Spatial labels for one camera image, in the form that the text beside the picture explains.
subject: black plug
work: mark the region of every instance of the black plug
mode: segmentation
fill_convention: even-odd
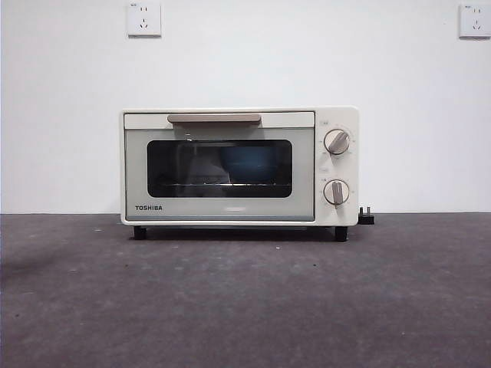
[[[367,213],[363,212],[363,207],[360,207],[360,214],[358,215],[359,225],[375,225],[375,218],[371,214],[370,207],[367,207]]]

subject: wall outlet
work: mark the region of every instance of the wall outlet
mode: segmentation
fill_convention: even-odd
[[[158,2],[132,2],[127,7],[128,36],[161,36],[160,18]]]
[[[491,38],[491,5],[460,6],[460,37]]]

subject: glass window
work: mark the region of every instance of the glass window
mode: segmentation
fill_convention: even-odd
[[[153,140],[147,180],[152,197],[285,198],[292,194],[292,144]]]

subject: black foot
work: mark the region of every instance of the black foot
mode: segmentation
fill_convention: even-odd
[[[334,237],[337,242],[346,242],[348,240],[348,227],[347,226],[336,226],[334,229]]]
[[[135,240],[145,240],[147,238],[147,230],[141,226],[133,227],[135,233]]]

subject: white toaster oven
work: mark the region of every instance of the white toaster oven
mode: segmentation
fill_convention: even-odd
[[[358,222],[358,110],[125,110],[121,221],[147,226]]]

